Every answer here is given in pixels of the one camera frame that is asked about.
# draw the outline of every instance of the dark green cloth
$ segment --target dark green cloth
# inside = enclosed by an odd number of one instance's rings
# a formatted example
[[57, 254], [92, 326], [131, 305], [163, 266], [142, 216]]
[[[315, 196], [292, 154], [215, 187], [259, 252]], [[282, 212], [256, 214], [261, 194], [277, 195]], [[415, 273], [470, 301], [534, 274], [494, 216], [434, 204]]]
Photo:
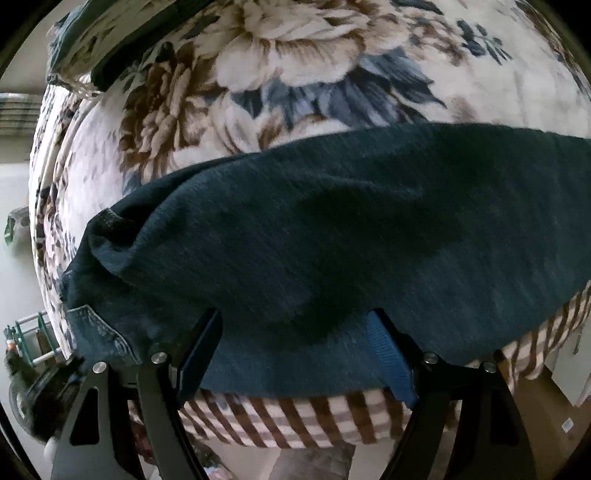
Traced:
[[215, 306], [204, 388], [342, 394], [384, 386], [375, 307], [456, 364], [537, 329], [591, 276], [590, 212], [586, 139], [427, 123], [329, 135], [140, 187], [88, 224], [63, 295], [81, 355], [146, 360]]
[[183, 25], [213, 0], [177, 0], [130, 33], [96, 65], [90, 74], [93, 85], [106, 92], [127, 67], [163, 37]]

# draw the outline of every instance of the silver screw head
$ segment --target silver screw head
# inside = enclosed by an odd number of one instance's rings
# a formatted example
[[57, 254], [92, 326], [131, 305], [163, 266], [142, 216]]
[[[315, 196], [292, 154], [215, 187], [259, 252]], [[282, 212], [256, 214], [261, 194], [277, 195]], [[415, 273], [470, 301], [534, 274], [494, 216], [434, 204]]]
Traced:
[[153, 364], [163, 364], [166, 360], [168, 360], [168, 355], [164, 352], [157, 352], [154, 355], [152, 355]]
[[484, 368], [485, 372], [489, 372], [490, 374], [496, 372], [496, 365], [493, 362], [483, 362], [482, 368]]
[[98, 362], [95, 363], [92, 367], [92, 371], [95, 374], [101, 374], [102, 372], [104, 372], [105, 370], [107, 370], [107, 364], [104, 362]]
[[423, 362], [428, 365], [435, 365], [439, 361], [439, 357], [436, 353], [427, 352], [423, 355]]

